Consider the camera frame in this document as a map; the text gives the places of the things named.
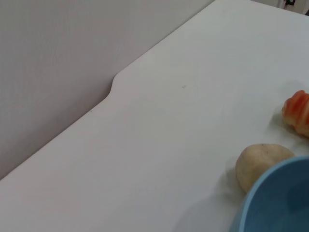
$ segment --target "potato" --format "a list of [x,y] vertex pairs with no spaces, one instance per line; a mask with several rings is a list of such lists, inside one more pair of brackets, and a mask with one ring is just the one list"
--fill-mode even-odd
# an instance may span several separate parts
[[267,169],[292,157],[292,151],[278,144],[254,144],[245,148],[235,167],[240,187],[248,192]]

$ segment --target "light blue bowl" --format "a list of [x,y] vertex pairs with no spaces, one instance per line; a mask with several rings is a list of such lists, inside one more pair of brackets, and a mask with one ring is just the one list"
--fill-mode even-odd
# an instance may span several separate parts
[[230,232],[309,232],[309,158],[267,170],[254,184]]

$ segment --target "orange toy vegetable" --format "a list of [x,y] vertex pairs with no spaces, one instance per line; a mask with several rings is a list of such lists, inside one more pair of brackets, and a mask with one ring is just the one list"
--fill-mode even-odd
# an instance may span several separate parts
[[300,90],[285,101],[282,108],[284,121],[296,132],[309,137],[309,94]]

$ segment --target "white table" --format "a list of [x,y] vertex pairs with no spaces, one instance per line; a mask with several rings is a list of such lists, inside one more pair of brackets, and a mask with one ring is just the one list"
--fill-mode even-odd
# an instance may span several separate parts
[[304,15],[216,0],[0,181],[0,231],[226,232],[244,147],[309,152],[276,116],[309,85],[308,28]]

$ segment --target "bowl rim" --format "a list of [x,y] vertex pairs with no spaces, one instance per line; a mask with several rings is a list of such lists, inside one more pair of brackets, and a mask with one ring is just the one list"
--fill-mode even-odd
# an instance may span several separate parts
[[255,184],[253,185],[253,187],[251,188],[250,192],[248,193],[244,206],[243,206],[243,210],[240,216],[240,223],[239,223],[239,232],[244,232],[245,229],[245,222],[246,222],[246,218],[247,218],[247,214],[248,214],[248,209],[249,206],[251,204],[251,201],[256,193],[256,191],[259,189],[259,187],[262,185],[262,183],[270,176],[272,175],[275,171],[277,171],[278,169],[289,165],[291,163],[295,163],[295,162],[299,162],[299,161],[303,161],[303,160],[309,160],[308,156],[298,156],[298,157],[293,157],[293,158],[289,158],[286,159],[284,161],[281,161],[277,164],[275,164],[274,166],[272,166],[271,168],[269,168],[266,172],[264,172],[255,182]]

